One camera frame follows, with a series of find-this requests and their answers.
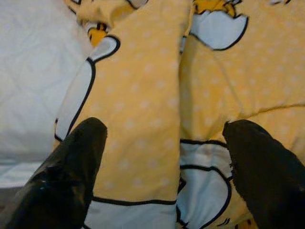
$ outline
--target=bed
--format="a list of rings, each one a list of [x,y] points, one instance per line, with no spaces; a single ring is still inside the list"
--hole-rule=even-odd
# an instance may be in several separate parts
[[[0,3],[0,188],[24,184],[54,137],[90,116],[109,130],[92,229],[251,218],[232,183],[230,120],[259,123],[304,159],[305,3],[65,3]]]

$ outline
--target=white bedsheet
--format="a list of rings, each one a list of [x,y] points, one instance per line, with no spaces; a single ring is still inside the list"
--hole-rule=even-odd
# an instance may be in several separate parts
[[[50,153],[59,107],[91,50],[62,0],[0,1],[0,176]]]

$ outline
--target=yellow blanket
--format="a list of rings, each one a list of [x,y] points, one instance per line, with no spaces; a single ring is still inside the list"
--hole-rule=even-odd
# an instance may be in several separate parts
[[[305,160],[305,2],[65,1],[96,49],[66,95],[55,134],[62,140],[91,116],[108,127],[95,200],[175,208],[178,198],[177,221],[186,228],[249,218],[222,143],[230,120],[257,122]],[[195,187],[198,168],[215,174]],[[200,209],[207,200],[190,190],[217,179],[226,198],[219,209]]]

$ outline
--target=yellow fabric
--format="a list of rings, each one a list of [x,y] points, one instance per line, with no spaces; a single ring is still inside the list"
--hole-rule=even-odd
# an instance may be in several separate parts
[[[124,0],[66,2],[83,25],[105,23],[121,41],[114,55],[96,63],[74,124],[95,116],[109,130],[95,196],[175,200],[179,139],[224,141],[224,123],[241,118],[263,126],[305,162],[305,1],[195,0],[191,8],[190,0],[150,0],[138,10]],[[192,12],[199,22],[218,15],[239,20],[240,31],[222,49],[191,30],[180,57]],[[224,28],[224,41],[234,32]],[[93,45],[105,34],[91,31]],[[251,217],[231,185],[229,206],[209,228]]]

